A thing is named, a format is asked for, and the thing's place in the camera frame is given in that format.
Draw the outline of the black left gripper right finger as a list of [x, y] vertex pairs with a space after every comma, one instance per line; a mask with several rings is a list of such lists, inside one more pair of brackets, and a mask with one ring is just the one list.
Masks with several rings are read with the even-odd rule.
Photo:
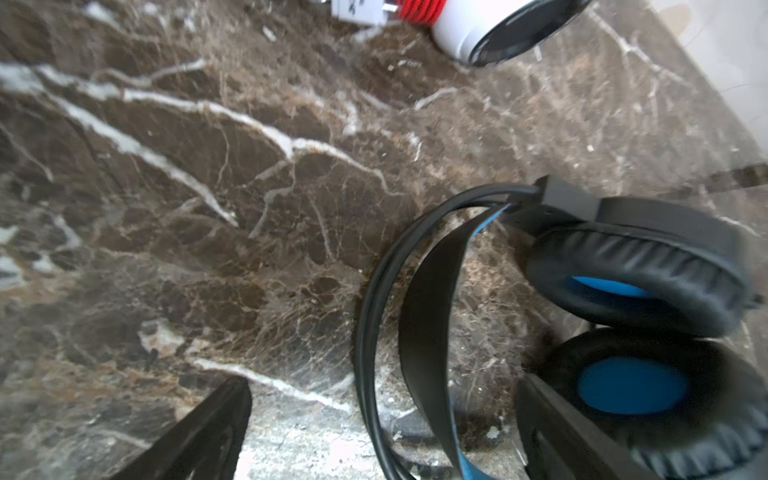
[[540, 377], [516, 391], [516, 416], [531, 479], [655, 479]]

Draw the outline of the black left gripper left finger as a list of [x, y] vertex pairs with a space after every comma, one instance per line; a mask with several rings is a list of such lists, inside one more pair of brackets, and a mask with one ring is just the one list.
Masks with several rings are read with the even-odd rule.
[[115, 479], [232, 479], [252, 408], [246, 379], [231, 377]]

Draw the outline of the black blue headphones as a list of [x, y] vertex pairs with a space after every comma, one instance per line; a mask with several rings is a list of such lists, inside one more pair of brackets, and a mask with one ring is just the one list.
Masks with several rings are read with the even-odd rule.
[[540, 377], [655, 479], [763, 479], [767, 386], [721, 344], [764, 302], [740, 233], [687, 206], [597, 198], [553, 176], [461, 192], [418, 218], [390, 247], [365, 292], [356, 333], [358, 401], [388, 479], [409, 471], [380, 424], [375, 354], [399, 272], [448, 214], [479, 214], [452, 230], [412, 277], [399, 320], [402, 374], [448, 460], [463, 479], [483, 472], [461, 450], [448, 388], [449, 323], [466, 250], [501, 220], [532, 244], [524, 275], [546, 299], [591, 323], [557, 347]]

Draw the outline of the white black headphones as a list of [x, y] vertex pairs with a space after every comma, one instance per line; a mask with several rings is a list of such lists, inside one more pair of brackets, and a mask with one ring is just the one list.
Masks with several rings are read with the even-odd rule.
[[360, 26], [395, 21], [431, 29], [437, 46], [471, 66], [517, 57], [557, 33], [589, 0], [331, 0], [331, 15]]

